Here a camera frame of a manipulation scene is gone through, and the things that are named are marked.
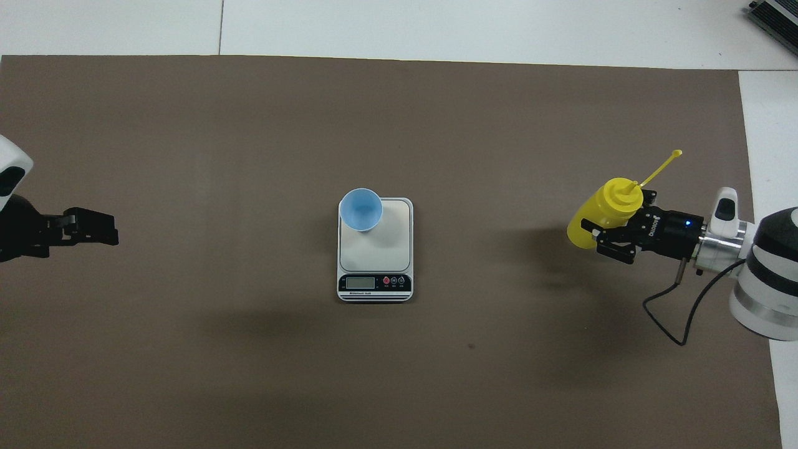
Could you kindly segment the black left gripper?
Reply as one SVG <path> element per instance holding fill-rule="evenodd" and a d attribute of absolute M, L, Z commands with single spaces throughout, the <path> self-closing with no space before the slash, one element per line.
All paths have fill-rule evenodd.
<path fill-rule="evenodd" d="M 63 235 L 75 243 L 119 244 L 116 217 L 112 215 L 88 208 L 43 215 L 24 197 L 11 195 L 1 213 L 1 261 L 23 256 L 48 258 L 50 247 L 60 246 Z"/>

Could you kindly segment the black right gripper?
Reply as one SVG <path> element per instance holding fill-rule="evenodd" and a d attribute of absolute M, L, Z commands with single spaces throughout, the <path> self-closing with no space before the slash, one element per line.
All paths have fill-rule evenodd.
<path fill-rule="evenodd" d="M 581 219 L 581 228 L 596 244 L 596 253 L 624 264 L 633 264 L 641 250 L 665 258 L 691 259 L 704 231 L 704 216 L 655 208 L 655 190 L 640 190 L 639 196 L 640 208 L 626 226 L 602 228 Z"/>

